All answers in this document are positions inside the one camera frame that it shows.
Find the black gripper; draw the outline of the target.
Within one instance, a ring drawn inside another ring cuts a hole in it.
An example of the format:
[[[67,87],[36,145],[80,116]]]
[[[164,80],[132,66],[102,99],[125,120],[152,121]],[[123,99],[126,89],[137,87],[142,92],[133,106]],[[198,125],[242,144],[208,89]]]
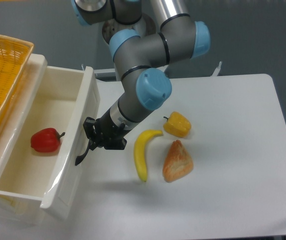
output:
[[[127,145],[125,123],[116,125],[110,115],[106,112],[102,117],[95,120],[87,117],[83,122],[83,129],[89,139],[89,149],[96,148],[105,150],[124,150]]]

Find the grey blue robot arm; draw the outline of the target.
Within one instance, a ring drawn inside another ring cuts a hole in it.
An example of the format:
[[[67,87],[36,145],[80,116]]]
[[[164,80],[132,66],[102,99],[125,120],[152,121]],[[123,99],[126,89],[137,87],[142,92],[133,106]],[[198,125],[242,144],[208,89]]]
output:
[[[191,19],[182,0],[151,2],[159,32],[148,36],[134,29],[143,18],[139,0],[74,0],[71,4],[83,25],[114,20],[125,26],[108,43],[124,93],[102,117],[88,117],[83,124],[88,149],[123,150],[125,135],[160,108],[172,92],[160,67],[207,53],[208,27]]]

